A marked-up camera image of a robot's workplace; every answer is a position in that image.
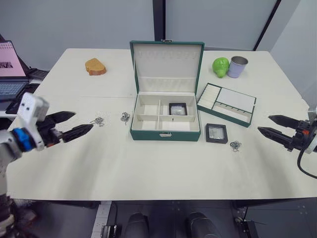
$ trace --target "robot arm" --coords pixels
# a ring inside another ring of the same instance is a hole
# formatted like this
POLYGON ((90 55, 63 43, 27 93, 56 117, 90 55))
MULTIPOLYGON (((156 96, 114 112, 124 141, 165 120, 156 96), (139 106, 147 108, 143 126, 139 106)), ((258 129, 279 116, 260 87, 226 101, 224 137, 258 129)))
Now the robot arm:
POLYGON ((258 127, 258 130, 265 137, 284 145, 284 147, 290 152, 292 152, 293 149, 300 150, 297 159, 297 166, 299 170, 304 174, 317 179, 317 176, 308 173, 301 167, 301 159, 304 152, 307 154, 310 154, 313 151, 317 152, 317 107, 310 108, 308 116, 309 121, 296 120, 282 115, 268 117, 278 125, 295 129, 296 132, 293 137, 284 135, 282 132, 270 127, 258 127))
POLYGON ((83 124, 67 132, 58 131, 55 125, 70 119, 75 113, 58 112, 47 116, 48 109, 49 104, 43 98, 25 93, 17 113, 23 127, 12 131, 0 130, 0 237, 16 237, 14 217, 6 196, 5 171, 8 164, 20 158, 23 152, 43 150, 58 144, 61 139, 65 143, 69 142, 85 135, 93 127, 92 124, 83 124))

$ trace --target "green jewelry box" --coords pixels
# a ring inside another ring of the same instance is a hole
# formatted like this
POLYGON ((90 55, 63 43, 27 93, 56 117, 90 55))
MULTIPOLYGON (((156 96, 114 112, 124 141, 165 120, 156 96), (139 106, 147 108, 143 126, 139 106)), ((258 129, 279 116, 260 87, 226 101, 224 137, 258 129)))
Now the green jewelry box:
POLYGON ((197 141, 196 91, 204 43, 131 41, 130 48, 138 93, 132 138, 197 141), (187 115, 170 115, 170 103, 186 103, 187 115))
POLYGON ((198 110, 249 127, 257 98, 208 83, 197 103, 198 110))

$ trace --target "laptop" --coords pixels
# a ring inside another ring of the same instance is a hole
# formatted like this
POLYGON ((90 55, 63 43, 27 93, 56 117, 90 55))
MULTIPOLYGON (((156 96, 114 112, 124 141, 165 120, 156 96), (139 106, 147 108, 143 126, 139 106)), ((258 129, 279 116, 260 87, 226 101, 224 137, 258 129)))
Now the laptop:
POLYGON ((12 41, 0 42, 0 110, 6 110, 27 84, 12 41))

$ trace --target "green toy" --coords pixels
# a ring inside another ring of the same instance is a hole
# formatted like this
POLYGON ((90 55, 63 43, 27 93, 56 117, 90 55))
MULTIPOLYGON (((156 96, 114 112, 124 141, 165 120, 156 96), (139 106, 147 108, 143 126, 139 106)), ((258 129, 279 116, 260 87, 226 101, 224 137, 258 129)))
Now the green toy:
POLYGON ((217 74, 218 78, 224 77, 229 69, 228 59, 225 57, 215 59, 212 64, 212 69, 217 74))

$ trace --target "metal cup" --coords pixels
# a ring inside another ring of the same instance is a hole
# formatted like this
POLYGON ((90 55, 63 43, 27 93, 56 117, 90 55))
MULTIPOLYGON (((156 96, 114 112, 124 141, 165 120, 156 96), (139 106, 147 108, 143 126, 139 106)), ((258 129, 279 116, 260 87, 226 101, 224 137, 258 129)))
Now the metal cup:
POLYGON ((246 58, 241 56, 234 56, 231 58, 230 66, 227 75, 231 78, 237 78, 244 70, 248 63, 246 58))

